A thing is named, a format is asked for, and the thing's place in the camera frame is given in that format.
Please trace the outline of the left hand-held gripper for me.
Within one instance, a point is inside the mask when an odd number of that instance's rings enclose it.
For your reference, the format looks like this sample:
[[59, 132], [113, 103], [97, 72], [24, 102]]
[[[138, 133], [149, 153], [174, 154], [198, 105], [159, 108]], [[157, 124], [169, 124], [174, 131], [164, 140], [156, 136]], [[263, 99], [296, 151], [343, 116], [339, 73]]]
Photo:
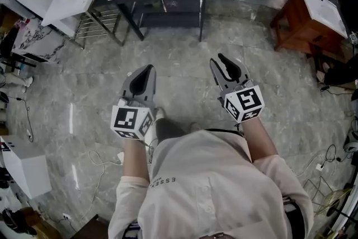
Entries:
[[155, 121], [153, 97], [156, 69], [152, 64], [135, 70], [123, 83], [117, 105], [112, 107], [110, 128], [124, 139], [144, 141]]

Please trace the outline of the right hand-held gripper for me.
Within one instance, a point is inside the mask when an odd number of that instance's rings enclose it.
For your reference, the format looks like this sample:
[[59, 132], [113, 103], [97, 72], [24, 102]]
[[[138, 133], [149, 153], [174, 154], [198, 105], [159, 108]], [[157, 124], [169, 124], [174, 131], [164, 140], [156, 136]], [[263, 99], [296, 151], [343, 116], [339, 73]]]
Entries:
[[210, 59], [210, 69], [216, 85], [220, 88], [223, 108], [237, 123], [258, 117], [265, 107], [260, 87], [249, 79], [247, 67], [238, 59], [228, 58], [219, 53], [218, 57], [224, 64], [229, 81], [242, 82], [227, 88], [227, 79], [219, 64]]

